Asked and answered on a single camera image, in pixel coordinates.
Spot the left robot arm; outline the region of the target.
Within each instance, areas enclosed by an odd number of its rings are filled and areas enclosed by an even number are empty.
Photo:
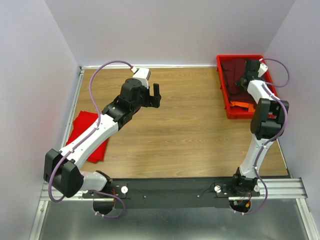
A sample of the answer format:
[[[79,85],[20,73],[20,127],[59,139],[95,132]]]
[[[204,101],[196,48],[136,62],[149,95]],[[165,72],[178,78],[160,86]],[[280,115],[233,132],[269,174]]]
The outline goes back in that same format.
[[[52,189],[70,198],[79,191],[94,191],[104,198],[110,194],[111,185],[104,173],[84,172],[81,168],[89,156],[109,137],[127,124],[142,107],[159,108],[160,86],[153,84],[153,95],[137,78],[128,78],[120,94],[106,105],[93,122],[78,138],[60,150],[50,149],[45,155],[44,180],[53,202]]]

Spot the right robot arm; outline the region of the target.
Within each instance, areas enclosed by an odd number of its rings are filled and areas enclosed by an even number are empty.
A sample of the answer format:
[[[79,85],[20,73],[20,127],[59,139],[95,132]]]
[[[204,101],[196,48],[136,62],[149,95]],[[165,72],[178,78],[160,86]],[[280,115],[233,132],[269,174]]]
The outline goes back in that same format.
[[[232,176],[229,190],[235,196],[254,191],[259,170],[270,146],[284,133],[289,103],[278,98],[263,80],[268,67],[261,59],[247,59],[244,72],[236,85],[250,94],[256,109],[250,122],[251,143],[246,157]]]

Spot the maroon t shirt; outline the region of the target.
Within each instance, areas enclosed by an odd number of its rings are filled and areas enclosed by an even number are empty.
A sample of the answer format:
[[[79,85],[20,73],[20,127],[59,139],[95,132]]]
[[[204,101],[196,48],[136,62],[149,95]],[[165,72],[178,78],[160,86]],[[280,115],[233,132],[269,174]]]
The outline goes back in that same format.
[[[236,81],[242,76],[246,60],[241,58],[224,61],[221,63],[225,87],[230,101],[251,103],[252,97],[236,85]]]

